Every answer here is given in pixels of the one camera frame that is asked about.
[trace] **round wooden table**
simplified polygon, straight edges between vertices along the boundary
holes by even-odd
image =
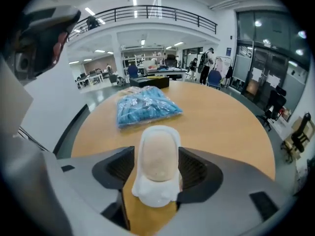
[[[178,130],[183,147],[246,162],[275,179],[275,161],[268,135],[243,104],[224,92],[188,82],[170,81],[163,92],[183,109],[180,116],[119,130],[116,126],[117,94],[112,95],[82,124],[72,157],[135,146],[136,164],[143,130],[159,124]],[[131,232],[153,235],[175,215],[176,204],[171,202],[161,208],[142,204],[131,193],[135,176],[136,165],[123,189]]]

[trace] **railing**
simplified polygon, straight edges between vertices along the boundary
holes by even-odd
[[[137,6],[124,6],[119,8],[114,8],[110,10],[105,10],[95,14],[100,26],[111,23],[120,22],[123,20],[128,20],[130,18],[134,19],[144,19],[144,18],[170,18],[175,21],[186,21],[197,25],[198,27],[206,28],[217,34],[217,24],[209,19],[196,15],[194,13],[157,5],[137,5]],[[87,18],[79,21],[74,28],[74,32],[69,35],[69,40],[74,36],[79,34],[79,30],[88,30]]]

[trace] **blue plastic bag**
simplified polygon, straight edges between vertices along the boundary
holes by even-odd
[[[174,102],[156,87],[144,87],[139,93],[126,95],[117,103],[117,125],[150,122],[168,118],[183,112]]]

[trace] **black box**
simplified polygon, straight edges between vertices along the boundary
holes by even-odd
[[[148,79],[145,77],[130,78],[130,86],[143,88],[145,86],[154,86],[159,89],[169,87],[169,78],[161,77],[160,79]]]

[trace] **column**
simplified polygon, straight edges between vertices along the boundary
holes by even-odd
[[[118,75],[125,78],[126,76],[124,73],[122,53],[120,50],[120,44],[118,42],[117,33],[112,34],[112,47],[113,47],[113,53],[114,53],[115,64],[116,64]]]

